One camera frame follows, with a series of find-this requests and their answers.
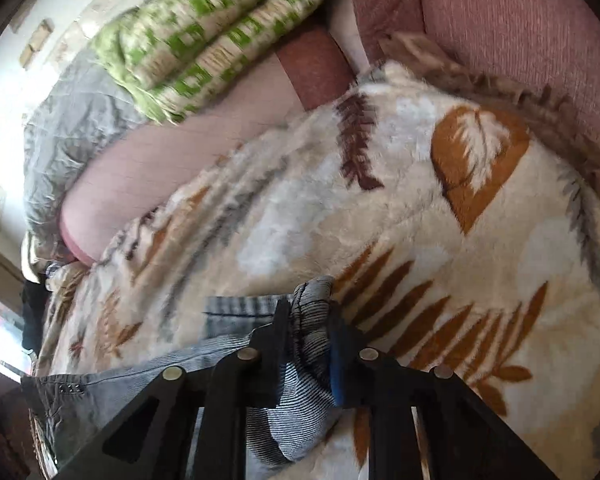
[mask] rivet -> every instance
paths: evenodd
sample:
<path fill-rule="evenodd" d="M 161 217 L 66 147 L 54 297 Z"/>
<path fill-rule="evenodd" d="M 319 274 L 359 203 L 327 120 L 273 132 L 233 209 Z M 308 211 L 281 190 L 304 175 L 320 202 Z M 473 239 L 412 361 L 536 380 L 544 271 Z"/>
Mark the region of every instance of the rivet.
<path fill-rule="evenodd" d="M 378 356 L 380 354 L 375 348 L 367 347 L 363 348 L 358 355 L 363 361 L 375 361 L 376 359 L 378 359 Z"/>
<path fill-rule="evenodd" d="M 450 379 L 454 371 L 447 365 L 438 365 L 433 369 L 433 373 L 439 379 Z"/>
<path fill-rule="evenodd" d="M 238 359 L 240 361 L 253 361 L 258 355 L 260 355 L 260 352 L 250 346 L 245 346 L 238 350 Z"/>
<path fill-rule="evenodd" d="M 169 368 L 165 368 L 162 372 L 162 378 L 166 381 L 175 381 L 179 379 L 182 375 L 182 368 L 179 366 L 170 366 Z"/>

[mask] brown cushion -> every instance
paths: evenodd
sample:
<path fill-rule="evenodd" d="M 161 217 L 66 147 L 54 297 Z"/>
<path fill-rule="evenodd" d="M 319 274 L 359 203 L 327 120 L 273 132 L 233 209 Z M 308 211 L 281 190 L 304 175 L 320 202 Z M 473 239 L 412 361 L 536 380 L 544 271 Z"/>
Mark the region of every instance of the brown cushion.
<path fill-rule="evenodd" d="M 98 260 L 131 219 L 166 200 L 219 156 L 342 95 L 353 72 L 325 28 L 304 24 L 205 112 L 148 124 L 92 160 L 64 199 L 60 229 L 75 256 Z"/>

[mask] leaf-pattern blanket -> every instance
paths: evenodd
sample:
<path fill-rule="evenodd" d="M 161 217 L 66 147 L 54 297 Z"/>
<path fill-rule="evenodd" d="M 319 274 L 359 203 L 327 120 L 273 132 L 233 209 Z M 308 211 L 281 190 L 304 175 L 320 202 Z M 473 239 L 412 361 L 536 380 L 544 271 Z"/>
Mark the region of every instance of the leaf-pattern blanket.
<path fill-rule="evenodd" d="M 515 112 L 389 62 L 131 222 L 56 281 L 38 374 L 193 344 L 207 296 L 335 277 L 403 365 L 451 366 L 564 480 L 600 466 L 600 199 Z M 365 414 L 294 466 L 366 478 Z"/>

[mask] black fabric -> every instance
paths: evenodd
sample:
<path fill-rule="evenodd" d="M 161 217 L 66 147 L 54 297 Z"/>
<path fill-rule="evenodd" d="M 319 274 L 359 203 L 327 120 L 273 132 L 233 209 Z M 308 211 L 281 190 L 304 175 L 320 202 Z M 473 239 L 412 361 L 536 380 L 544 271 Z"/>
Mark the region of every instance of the black fabric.
<path fill-rule="evenodd" d="M 24 330 L 22 331 L 22 347 L 40 353 L 42 346 L 42 325 L 45 315 L 46 300 L 50 292 L 44 285 L 45 277 L 40 276 L 41 283 L 26 280 L 20 293 L 22 298 L 22 317 Z"/>

